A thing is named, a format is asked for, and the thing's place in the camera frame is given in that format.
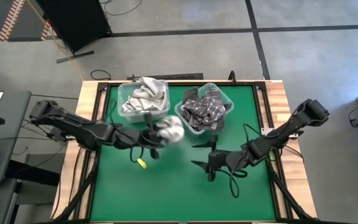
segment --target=gray cloth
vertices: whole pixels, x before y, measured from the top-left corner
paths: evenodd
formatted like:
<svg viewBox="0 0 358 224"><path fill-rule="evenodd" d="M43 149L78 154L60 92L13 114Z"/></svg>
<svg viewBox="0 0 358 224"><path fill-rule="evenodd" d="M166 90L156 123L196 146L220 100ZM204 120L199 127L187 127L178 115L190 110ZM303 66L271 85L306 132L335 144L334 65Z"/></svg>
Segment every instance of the gray cloth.
<svg viewBox="0 0 358 224"><path fill-rule="evenodd" d="M224 115L230 105L224 105L219 89L211 89L199 97L194 87L185 92L182 103L181 114L196 131L223 129Z"/></svg>
<svg viewBox="0 0 358 224"><path fill-rule="evenodd" d="M135 89L123 104L124 113L164 110L167 107L167 93L164 82L154 78L140 77L142 86Z"/></svg>

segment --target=yellow tag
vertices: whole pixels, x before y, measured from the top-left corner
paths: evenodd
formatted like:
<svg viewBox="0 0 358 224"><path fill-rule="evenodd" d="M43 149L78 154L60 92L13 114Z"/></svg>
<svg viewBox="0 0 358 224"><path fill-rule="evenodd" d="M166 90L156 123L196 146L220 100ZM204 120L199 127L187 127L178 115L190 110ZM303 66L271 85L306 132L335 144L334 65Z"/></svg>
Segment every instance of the yellow tag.
<svg viewBox="0 0 358 224"><path fill-rule="evenodd" d="M137 163L138 163L139 165L141 165L141 166L143 167L143 169L146 169L146 168L147 168L146 163L143 162L143 160L142 160L141 158L138 158L136 161L137 161Z"/></svg>

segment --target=desk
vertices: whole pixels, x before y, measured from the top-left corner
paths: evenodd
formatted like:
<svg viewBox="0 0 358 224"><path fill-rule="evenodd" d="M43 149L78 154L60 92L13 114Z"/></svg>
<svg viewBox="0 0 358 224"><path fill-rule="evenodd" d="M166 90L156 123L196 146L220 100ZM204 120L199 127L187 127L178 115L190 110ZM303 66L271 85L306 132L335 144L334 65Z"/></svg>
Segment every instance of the desk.
<svg viewBox="0 0 358 224"><path fill-rule="evenodd" d="M125 83L127 81L110 81L110 83ZM192 83L220 83L222 85L228 84L231 81L229 80L172 80L168 81L171 83L186 83L190 85ZM264 127L269 126L279 126L282 123L286 122L290 116L290 110L288 106L287 97L285 94L284 86L281 81L246 81L246 80L238 80L238 83L257 83L257 86L260 88L257 90L257 95L259 99L259 107L261 111L262 124ZM87 81L83 82L83 86L80 93L80 98L78 100L78 107L76 113L82 117L88 119L101 119L102 111L104 107L103 101L95 101L97 96L101 99L104 99L104 95L106 94L103 91L103 86L99 85L96 81ZM299 150L299 146L297 141L290 141L289 146ZM70 191L72 190L72 196L74 196L75 192L78 189L81 173L84 174L89 170L93 162L93 154L86 155L85 151L79 151L79 147L76 143L69 143L67 148L67 153L65 156L65 162L63 164L62 169L62 192L60 195L60 203L58 204L57 214L60 214L62 210L66 207L69 202ZM75 161L78 156L78 163L75 167ZM88 156L89 163L84 165L84 158ZM311 216L316 216L316 212L314 210L313 200L311 198L310 189L306 177L305 168L303 163L299 157L292 154L291 152L284 151L282 156L282 167L283 173L285 174L285 180L287 182L287 186L289 191L296 198L298 203L308 212ZM90 202L90 190L84 194L83 199L81 201L81 205L75 212L75 216L79 218L84 218L89 215L86 214L87 205ZM279 190L276 190L278 195L278 207L279 214L281 217L286 217L285 206Z"/></svg>
<svg viewBox="0 0 358 224"><path fill-rule="evenodd" d="M29 91L5 91L0 99L0 117L5 119L0 125L0 139L13 138L0 140L0 181L5 177L30 97Z"/></svg>
<svg viewBox="0 0 358 224"><path fill-rule="evenodd" d="M31 97L31 92L29 91L5 91L0 99L0 117L5 119L5 124L0 125L0 223L4 223L8 215L9 205L12 202L12 196L16 189L17 180L15 175L9 175L9 173L14 173L18 170L18 167L27 167L26 164L20 162L11 161L12 152L16 143L16 138L19 135L20 128L27 111ZM41 171L43 174L53 176L52 184L50 179L47 181L40 180L37 177L40 175L35 175L35 179L39 180L38 182L43 182L44 184L57 185L59 180L59 174L41 170L38 168L31 168L28 172L27 179L34 179L32 177L33 172ZM25 179L24 176L17 177L18 179Z"/></svg>

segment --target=clear plastic bin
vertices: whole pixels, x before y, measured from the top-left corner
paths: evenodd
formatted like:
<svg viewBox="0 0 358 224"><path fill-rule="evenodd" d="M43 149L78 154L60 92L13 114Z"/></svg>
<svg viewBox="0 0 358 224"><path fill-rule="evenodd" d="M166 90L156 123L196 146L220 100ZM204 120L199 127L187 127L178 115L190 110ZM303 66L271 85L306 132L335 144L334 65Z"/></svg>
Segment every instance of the clear plastic bin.
<svg viewBox="0 0 358 224"><path fill-rule="evenodd" d="M167 94L167 107L164 110L155 110L155 111L140 111L136 113L124 113L124 109L122 108L123 104L128 100L128 97L134 92L135 89L140 88L142 86L141 82L132 82L121 84L118 87L118 101L117 101L117 110L118 115L127 119L130 123L139 123L144 121L144 114L151 113L152 119L162 119L168 114L168 110L170 109L170 101L169 101L169 91L168 91L168 83L165 80L159 80L165 84L165 94Z"/></svg>
<svg viewBox="0 0 358 224"><path fill-rule="evenodd" d="M232 106L226 111L226 115L225 117L234 109L234 103L233 101L230 100L229 97L226 96L226 94L224 94L224 92L219 88L217 87L214 83L207 83L205 85L203 85L202 87L198 88L198 96L204 96L205 93L208 91L208 90L212 90L212 89L219 89L220 92L221 92L221 97L222 97L222 100L223 100L223 103L226 104L226 103L230 103ZM207 130L201 130L201 131L196 131L193 129L193 127L190 126L190 124L186 121L186 119L181 115L180 109L181 107L181 102L177 103L175 105L175 113L178 115L178 117L183 121L183 124L185 124L189 130L193 133L193 134L203 134L205 131Z"/></svg>

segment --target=green table surface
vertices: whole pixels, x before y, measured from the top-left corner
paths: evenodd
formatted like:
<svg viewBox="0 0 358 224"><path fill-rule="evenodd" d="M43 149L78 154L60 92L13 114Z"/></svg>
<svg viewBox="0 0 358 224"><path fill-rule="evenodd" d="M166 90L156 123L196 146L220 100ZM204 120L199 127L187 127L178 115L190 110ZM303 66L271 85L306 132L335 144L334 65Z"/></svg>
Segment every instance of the green table surface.
<svg viewBox="0 0 358 224"><path fill-rule="evenodd" d="M191 86L169 86L170 110L181 101L183 92ZM220 86L234 102L226 116L224 132L219 135L218 149L238 151L245 143L243 123L260 129L251 86ZM111 87L110 99L117 98L117 87ZM129 124L115 110L115 123L137 129L144 124ZM272 195L265 163L248 167L248 177L237 179L240 197L234 198L229 189L229 177L217 173L214 182L207 181L203 170L190 161L207 161L210 149L195 149L207 137L196 137L185 127L185 138L178 144L158 149L159 160L145 150L147 169L129 160L129 150L103 146L94 192L91 221L248 221L274 220ZM256 133L249 131L250 139ZM134 157L140 148L134 149Z"/></svg>

